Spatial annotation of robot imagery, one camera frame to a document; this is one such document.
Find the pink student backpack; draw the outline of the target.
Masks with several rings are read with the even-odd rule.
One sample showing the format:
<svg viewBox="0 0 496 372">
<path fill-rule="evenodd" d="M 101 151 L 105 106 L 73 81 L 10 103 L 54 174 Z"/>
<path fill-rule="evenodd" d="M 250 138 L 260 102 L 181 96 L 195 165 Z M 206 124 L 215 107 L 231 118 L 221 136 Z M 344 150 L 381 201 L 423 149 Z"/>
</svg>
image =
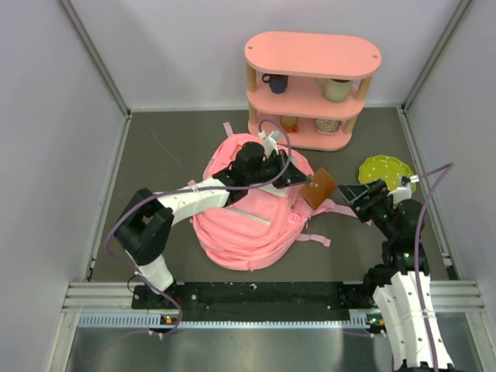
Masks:
<svg viewBox="0 0 496 372">
<path fill-rule="evenodd" d="M 352 209 L 327 199 L 313 210 L 299 189 L 252 189 L 234 205 L 193 216 L 190 222 L 208 258 L 230 270 L 254 271 L 274 264 L 296 241 L 330 246 L 330 239 L 302 232 L 308 220 L 327 212 L 354 216 Z"/>
</svg>

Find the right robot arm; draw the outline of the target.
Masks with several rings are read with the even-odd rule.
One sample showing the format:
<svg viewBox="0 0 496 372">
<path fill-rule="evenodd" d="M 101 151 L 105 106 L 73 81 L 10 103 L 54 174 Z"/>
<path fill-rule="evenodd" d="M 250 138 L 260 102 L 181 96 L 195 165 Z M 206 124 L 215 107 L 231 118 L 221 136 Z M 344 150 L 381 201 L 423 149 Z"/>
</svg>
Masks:
<svg viewBox="0 0 496 372">
<path fill-rule="evenodd" d="M 356 300 L 378 307 L 395 371 L 453 371 L 432 303 L 430 268 L 421 243 L 426 206 L 410 186 L 389 191 L 385 181 L 338 189 L 361 222 L 383 234 L 381 264 L 366 272 Z"/>
</svg>

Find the brown leather wallet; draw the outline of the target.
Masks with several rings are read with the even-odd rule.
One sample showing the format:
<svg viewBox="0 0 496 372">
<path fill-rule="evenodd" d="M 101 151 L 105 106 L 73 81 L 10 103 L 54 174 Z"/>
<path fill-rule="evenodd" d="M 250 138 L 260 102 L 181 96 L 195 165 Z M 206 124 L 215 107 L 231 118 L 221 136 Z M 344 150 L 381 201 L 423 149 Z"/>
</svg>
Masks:
<svg viewBox="0 0 496 372">
<path fill-rule="evenodd" d="M 300 194 L 308 206 L 315 211 L 336 189 L 335 180 L 321 167 L 311 176 L 311 182 L 301 188 Z"/>
</svg>

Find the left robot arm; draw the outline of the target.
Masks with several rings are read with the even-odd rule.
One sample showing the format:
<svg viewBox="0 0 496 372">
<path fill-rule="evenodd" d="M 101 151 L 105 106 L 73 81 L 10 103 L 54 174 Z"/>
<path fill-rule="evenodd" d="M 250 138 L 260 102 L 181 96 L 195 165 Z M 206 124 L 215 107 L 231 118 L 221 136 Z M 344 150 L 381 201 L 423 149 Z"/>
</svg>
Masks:
<svg viewBox="0 0 496 372">
<path fill-rule="evenodd" d="M 149 298 L 159 307 L 175 300 L 174 278 L 163 256 L 171 228 L 213 208 L 225 208 L 246 197 L 248 191 L 272 185 L 285 189 L 308 184 L 311 178 L 291 161 L 290 150 L 265 154 L 261 143 L 249 141 L 234 160 L 206 180 L 174 191 L 137 191 L 116 222 L 110 235 L 125 250 L 149 286 Z"/>
</svg>

